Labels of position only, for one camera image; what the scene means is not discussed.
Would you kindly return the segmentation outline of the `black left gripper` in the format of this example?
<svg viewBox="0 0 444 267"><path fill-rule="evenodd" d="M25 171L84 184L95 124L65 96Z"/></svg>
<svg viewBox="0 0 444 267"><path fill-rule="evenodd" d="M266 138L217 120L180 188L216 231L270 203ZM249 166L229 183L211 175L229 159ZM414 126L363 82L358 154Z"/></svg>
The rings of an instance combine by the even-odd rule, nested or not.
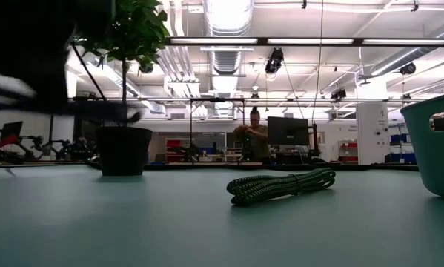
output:
<svg viewBox="0 0 444 267"><path fill-rule="evenodd" d="M0 0L0 97L66 105L69 44L77 33L102 37L112 19L113 0Z"/></svg>

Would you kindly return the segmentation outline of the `green leafy potted tree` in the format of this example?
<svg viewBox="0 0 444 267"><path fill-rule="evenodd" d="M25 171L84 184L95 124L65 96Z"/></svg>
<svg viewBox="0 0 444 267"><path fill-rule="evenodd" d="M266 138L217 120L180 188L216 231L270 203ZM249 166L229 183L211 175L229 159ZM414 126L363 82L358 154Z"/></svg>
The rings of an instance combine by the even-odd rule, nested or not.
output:
<svg viewBox="0 0 444 267"><path fill-rule="evenodd" d="M80 55L93 54L97 67L117 80L122 90L119 101L90 100L76 102L76 113L85 118L102 119L116 124L133 124L141 119L141 112L127 101L127 72L132 62L139 71L153 68L158 52L165 47L168 35L164 23L165 11L159 9L159 0L110 0L110 17L102 33L91 33L80 27L73 41Z"/></svg>

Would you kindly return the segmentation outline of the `red and black robot station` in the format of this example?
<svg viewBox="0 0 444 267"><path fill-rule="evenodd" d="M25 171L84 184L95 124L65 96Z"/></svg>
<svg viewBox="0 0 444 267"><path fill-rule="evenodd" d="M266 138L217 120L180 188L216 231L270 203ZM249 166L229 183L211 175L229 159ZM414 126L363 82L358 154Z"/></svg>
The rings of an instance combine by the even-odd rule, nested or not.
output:
<svg viewBox="0 0 444 267"><path fill-rule="evenodd" d="M6 162L14 165L20 165L24 162L23 158L17 154L3 151L6 145L16 145L19 140L23 121L5 123L0 129L0 162Z"/></svg>

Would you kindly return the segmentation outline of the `black background robot arms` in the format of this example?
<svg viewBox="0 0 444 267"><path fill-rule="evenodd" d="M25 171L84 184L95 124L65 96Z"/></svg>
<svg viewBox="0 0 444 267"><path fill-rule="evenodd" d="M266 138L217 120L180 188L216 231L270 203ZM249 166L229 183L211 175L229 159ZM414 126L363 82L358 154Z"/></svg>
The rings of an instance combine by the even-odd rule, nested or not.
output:
<svg viewBox="0 0 444 267"><path fill-rule="evenodd" d="M50 160L62 162L87 162L96 155L96 146L88 142L84 137L71 142L69 139L52 139L47 142L42 136L23 136L22 139L30 140L30 153L26 153L27 159Z"/></svg>

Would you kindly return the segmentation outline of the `black plant pot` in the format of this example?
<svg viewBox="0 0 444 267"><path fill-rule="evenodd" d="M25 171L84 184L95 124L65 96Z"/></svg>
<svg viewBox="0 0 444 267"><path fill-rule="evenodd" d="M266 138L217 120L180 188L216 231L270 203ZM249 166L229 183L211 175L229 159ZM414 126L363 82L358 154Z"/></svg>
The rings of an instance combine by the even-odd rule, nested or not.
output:
<svg viewBox="0 0 444 267"><path fill-rule="evenodd" d="M96 147L104 176L142 175L153 131L145 128L104 126L96 130Z"/></svg>

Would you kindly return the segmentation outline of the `red storage bins shelf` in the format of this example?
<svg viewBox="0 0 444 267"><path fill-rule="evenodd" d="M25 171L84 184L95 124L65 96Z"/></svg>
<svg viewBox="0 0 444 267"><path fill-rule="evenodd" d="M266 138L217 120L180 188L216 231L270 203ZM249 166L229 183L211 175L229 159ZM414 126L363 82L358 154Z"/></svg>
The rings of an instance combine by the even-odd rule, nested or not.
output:
<svg viewBox="0 0 444 267"><path fill-rule="evenodd" d="M358 144L355 139L338 141L338 161L345 165L358 164Z"/></svg>
<svg viewBox="0 0 444 267"><path fill-rule="evenodd" d="M180 139L166 139L165 140L165 156L166 163L181 162L184 159L184 154L181 152L182 141Z"/></svg>

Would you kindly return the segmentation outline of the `person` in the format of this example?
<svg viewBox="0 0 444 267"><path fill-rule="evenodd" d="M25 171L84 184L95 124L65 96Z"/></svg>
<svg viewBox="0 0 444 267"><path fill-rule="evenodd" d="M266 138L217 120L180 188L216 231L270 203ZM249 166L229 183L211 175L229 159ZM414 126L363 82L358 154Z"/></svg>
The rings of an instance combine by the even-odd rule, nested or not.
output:
<svg viewBox="0 0 444 267"><path fill-rule="evenodd" d="M268 127L260 124L257 107L250 112L250 125L242 124L233 130L236 140L242 142L242 154L246 161L271 164L271 152L268 145Z"/></svg>

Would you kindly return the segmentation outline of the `black computer monitor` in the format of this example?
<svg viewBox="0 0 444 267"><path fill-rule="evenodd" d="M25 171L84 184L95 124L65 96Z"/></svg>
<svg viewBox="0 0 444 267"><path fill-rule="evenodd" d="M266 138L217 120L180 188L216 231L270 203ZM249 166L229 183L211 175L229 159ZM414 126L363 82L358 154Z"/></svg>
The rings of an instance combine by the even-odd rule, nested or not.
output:
<svg viewBox="0 0 444 267"><path fill-rule="evenodd" d="M310 145L308 120L269 116L268 143L270 145Z"/></svg>

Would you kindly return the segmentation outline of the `white building pillar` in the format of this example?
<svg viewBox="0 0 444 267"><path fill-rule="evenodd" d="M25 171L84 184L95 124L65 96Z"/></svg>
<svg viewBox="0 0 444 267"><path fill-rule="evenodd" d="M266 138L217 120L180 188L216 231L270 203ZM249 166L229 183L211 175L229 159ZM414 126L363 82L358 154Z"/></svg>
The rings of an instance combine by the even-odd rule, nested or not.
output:
<svg viewBox="0 0 444 267"><path fill-rule="evenodd" d="M372 79L368 84L358 84L356 97L361 99L356 105L359 164L384 163L390 153L386 81Z"/></svg>

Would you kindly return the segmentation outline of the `blue storage bins shelf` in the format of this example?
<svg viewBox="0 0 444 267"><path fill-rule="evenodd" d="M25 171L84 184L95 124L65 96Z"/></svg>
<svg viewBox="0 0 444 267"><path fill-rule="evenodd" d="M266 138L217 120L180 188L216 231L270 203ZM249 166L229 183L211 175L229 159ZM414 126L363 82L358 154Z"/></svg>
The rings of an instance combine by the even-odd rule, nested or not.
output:
<svg viewBox="0 0 444 267"><path fill-rule="evenodd" d="M390 135L390 151L385 155L385 162L406 165L417 164L409 133Z"/></svg>

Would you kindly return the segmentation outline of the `teal plastic bin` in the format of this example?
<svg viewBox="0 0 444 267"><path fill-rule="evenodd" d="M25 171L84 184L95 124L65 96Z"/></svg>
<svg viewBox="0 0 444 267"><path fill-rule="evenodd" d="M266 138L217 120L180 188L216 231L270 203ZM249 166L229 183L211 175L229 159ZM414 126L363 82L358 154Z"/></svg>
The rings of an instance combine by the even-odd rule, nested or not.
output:
<svg viewBox="0 0 444 267"><path fill-rule="evenodd" d="M444 95L401 109L411 136L423 185L433 194L444 197L444 129L439 123L430 126L436 113L444 112Z"/></svg>

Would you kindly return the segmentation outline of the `black diagonal frame brace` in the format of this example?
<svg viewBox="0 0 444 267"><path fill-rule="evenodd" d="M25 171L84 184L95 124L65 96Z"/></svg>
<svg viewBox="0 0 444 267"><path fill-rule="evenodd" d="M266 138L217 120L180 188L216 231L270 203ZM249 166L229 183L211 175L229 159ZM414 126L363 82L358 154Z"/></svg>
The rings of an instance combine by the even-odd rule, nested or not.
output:
<svg viewBox="0 0 444 267"><path fill-rule="evenodd" d="M76 47L76 43L74 41L70 42L70 46L73 49L73 52L76 54L78 60L80 61L80 64L82 65L82 67L85 69L86 74L89 76L90 80L92 81L93 85L96 87L97 91L99 92L99 95L101 97L101 99L103 101L107 101L107 98L105 97L104 93L102 92L102 89L99 87L99 84L97 83L97 81L94 79L93 75L91 74L91 72L88 70L87 68L87 64L84 62L82 56L80 55L77 47Z"/></svg>

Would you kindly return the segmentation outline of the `silver ceiling air duct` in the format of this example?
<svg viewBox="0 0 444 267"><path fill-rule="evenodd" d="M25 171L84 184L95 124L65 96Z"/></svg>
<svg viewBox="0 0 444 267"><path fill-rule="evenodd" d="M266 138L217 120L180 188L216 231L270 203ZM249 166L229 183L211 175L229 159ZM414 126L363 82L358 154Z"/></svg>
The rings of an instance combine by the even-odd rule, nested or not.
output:
<svg viewBox="0 0 444 267"><path fill-rule="evenodd" d="M234 97L241 74L243 47L238 37L251 30L254 0L202 0L205 35L215 37L208 48L211 89L223 101L214 104L217 116L231 116Z"/></svg>

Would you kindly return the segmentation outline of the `black background table frame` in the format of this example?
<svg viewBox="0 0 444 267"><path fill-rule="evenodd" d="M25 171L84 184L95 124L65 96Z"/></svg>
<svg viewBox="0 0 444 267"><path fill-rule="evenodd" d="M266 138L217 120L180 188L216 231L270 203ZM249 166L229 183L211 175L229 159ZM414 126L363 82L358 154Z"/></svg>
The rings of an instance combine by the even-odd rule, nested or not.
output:
<svg viewBox="0 0 444 267"><path fill-rule="evenodd" d="M210 103L222 103L222 102L240 102L242 104L242 112L245 112L245 99L244 98L222 98L222 97L201 97L201 98L190 98L190 145L187 152L187 158L190 160L188 163L190 165L195 165L200 163L200 158L208 158L213 156L218 156L222 159L221 163L226 165L237 164L240 165L244 160L243 154L234 154L232 156L227 156L226 152L228 149L226 147L219 148L217 142L212 142L211 154L207 154L206 150L200 150L196 144L196 140L193 138L193 104L197 103L197 107L203 105L205 102Z"/></svg>

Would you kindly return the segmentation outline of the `black overhead light bar frame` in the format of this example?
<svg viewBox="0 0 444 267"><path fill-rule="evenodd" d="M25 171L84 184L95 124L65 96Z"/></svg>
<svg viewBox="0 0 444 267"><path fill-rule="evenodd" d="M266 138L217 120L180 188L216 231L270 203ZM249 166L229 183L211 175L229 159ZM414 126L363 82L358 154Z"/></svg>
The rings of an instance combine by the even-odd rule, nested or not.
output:
<svg viewBox="0 0 444 267"><path fill-rule="evenodd" d="M166 46L263 47L444 47L444 39L308 38L308 37L167 37Z"/></svg>

